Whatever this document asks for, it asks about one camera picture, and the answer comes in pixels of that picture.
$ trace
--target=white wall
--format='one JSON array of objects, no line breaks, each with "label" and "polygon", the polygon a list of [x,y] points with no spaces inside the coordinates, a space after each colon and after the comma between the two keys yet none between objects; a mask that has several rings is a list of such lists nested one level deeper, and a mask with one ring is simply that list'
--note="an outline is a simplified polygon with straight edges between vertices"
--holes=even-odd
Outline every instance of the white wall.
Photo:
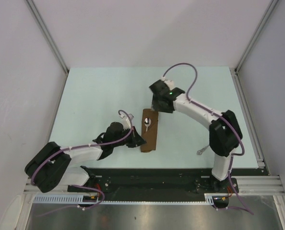
[{"label": "white wall", "polygon": [[43,147],[65,76],[23,0],[0,0],[0,218]]},{"label": "white wall", "polygon": [[235,67],[270,0],[35,0],[71,67]]},{"label": "white wall", "polygon": [[266,163],[285,188],[285,0],[279,2],[240,79]]}]

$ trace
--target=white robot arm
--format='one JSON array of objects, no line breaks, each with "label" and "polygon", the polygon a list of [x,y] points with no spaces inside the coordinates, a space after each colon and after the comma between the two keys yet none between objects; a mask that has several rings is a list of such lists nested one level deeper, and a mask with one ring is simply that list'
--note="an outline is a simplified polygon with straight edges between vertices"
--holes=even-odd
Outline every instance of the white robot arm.
[{"label": "white robot arm", "polygon": [[120,114],[120,122],[111,123],[106,132],[87,145],[62,148],[55,142],[46,144],[25,167],[32,184],[43,193],[57,185],[84,185],[90,176],[82,167],[74,167],[76,164],[104,159],[118,146],[135,148],[145,144],[146,141],[131,125],[133,115],[124,113],[126,115]]},{"label": "white robot arm", "polygon": [[176,88],[171,80],[158,80],[150,86],[150,89],[153,92],[152,108],[154,110],[165,113],[181,112],[210,131],[210,147],[215,152],[212,175],[219,181],[224,180],[228,175],[231,154],[238,146],[238,140],[230,128],[214,114],[225,117],[242,138],[234,113],[229,110],[224,113],[216,111],[192,98],[189,101],[185,92]]}]

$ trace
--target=purple cable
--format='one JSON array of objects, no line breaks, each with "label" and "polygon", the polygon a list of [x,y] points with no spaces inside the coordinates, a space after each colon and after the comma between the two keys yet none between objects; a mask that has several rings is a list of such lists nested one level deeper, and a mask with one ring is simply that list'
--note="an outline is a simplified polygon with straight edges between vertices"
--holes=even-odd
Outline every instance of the purple cable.
[{"label": "purple cable", "polygon": [[239,196],[238,192],[236,191],[235,187],[233,186],[233,183],[232,183],[232,180],[231,180],[231,175],[230,175],[231,169],[232,169],[232,163],[233,163],[233,156],[243,156],[243,155],[245,154],[245,147],[244,147],[244,144],[243,144],[241,138],[239,137],[237,131],[233,128],[233,126],[232,126],[225,118],[223,118],[220,114],[214,113],[214,112],[213,112],[212,110],[210,110],[209,108],[206,108],[205,106],[203,106],[203,105],[201,105],[201,104],[199,104],[199,103],[197,103],[197,102],[194,102],[194,101],[192,101],[192,100],[190,99],[189,93],[190,93],[192,87],[194,86],[194,84],[196,83],[197,78],[198,78],[198,71],[197,71],[196,67],[194,67],[192,64],[186,63],[186,62],[178,63],[178,64],[175,64],[175,65],[171,66],[170,68],[168,68],[168,69],[166,70],[166,72],[163,74],[163,77],[165,77],[165,75],[166,75],[172,68],[174,68],[174,67],[176,67],[176,66],[180,66],[180,65],[187,65],[187,66],[192,67],[192,68],[195,70],[195,79],[194,79],[194,81],[192,82],[192,84],[190,85],[189,89],[186,91],[186,98],[187,98],[187,100],[188,100],[190,103],[192,103],[192,104],[194,104],[194,105],[200,107],[201,109],[204,109],[205,111],[207,111],[207,112],[209,112],[209,113],[215,115],[215,116],[218,117],[219,119],[223,120],[223,121],[226,123],[226,125],[232,130],[232,132],[234,133],[234,135],[237,137],[238,142],[239,142],[239,144],[240,144],[240,146],[241,146],[241,148],[242,148],[242,153],[232,153],[232,154],[231,154],[231,160],[230,160],[230,164],[229,164],[229,168],[228,168],[228,180],[229,180],[229,182],[230,182],[230,185],[231,185],[231,187],[232,187],[234,193],[237,195],[237,198],[239,199],[239,201],[241,202],[241,204],[242,204],[245,208],[242,208],[242,207],[228,207],[228,208],[223,208],[223,209],[224,209],[224,210],[227,210],[227,209],[241,209],[241,210],[245,210],[245,211],[249,212],[250,214],[254,215],[253,212],[247,207],[247,205],[243,202],[243,200],[242,200],[241,197]]},{"label": "purple cable", "polygon": [[[98,206],[99,204],[101,204],[101,203],[104,201],[104,199],[105,199],[104,193],[103,193],[101,190],[99,190],[99,189],[96,189],[96,188],[89,188],[89,187],[84,187],[84,186],[79,186],[79,185],[73,185],[73,186],[74,186],[74,187],[77,187],[77,188],[92,190],[92,191],[98,192],[98,193],[100,193],[100,194],[102,195],[102,199],[101,199],[99,202],[95,203],[94,205],[92,205],[92,206],[90,206],[90,207],[85,207],[85,210],[87,210],[87,209],[92,209],[92,208],[94,208],[94,207],[97,207],[97,206]],[[43,216],[49,215],[49,214],[51,214],[51,213],[53,213],[53,212],[57,212],[57,211],[60,211],[60,210],[63,210],[63,209],[69,208],[69,207],[77,207],[77,205],[68,205],[68,206],[60,207],[60,208],[54,209],[54,210],[52,210],[52,211],[49,211],[49,212],[46,212],[46,213],[37,215],[37,217],[43,217]]]},{"label": "purple cable", "polygon": [[[127,133],[127,135],[125,135],[123,138],[121,138],[121,139],[119,139],[119,140],[107,142],[107,143],[94,144],[94,145],[90,145],[90,146],[89,146],[89,145],[74,146],[74,147],[72,147],[71,149],[72,149],[72,150],[77,150],[77,149],[87,148],[87,147],[111,145],[111,144],[116,144],[116,143],[121,142],[121,141],[123,141],[124,139],[126,139],[126,138],[131,134],[131,132],[132,132],[132,130],[133,130],[133,124],[132,124],[131,118],[130,118],[130,116],[127,114],[127,112],[125,112],[124,110],[121,110],[121,109],[118,110],[118,114],[119,114],[119,115],[121,115],[121,114],[120,114],[121,112],[124,113],[124,114],[128,117],[128,119],[129,119],[129,121],[130,121],[130,125],[131,125],[130,131],[129,131],[129,132]],[[48,157],[45,161],[43,161],[43,162],[39,165],[39,167],[35,170],[34,174],[32,175],[31,184],[32,184],[32,185],[35,185],[34,180],[35,180],[35,177],[36,177],[37,173],[40,171],[40,169],[41,169],[48,161],[50,161],[52,158],[56,157],[58,154],[61,154],[63,151],[68,151],[68,150],[70,150],[70,148],[60,149],[60,150],[58,150],[56,153],[54,153],[53,155],[51,155],[50,157]]]}]

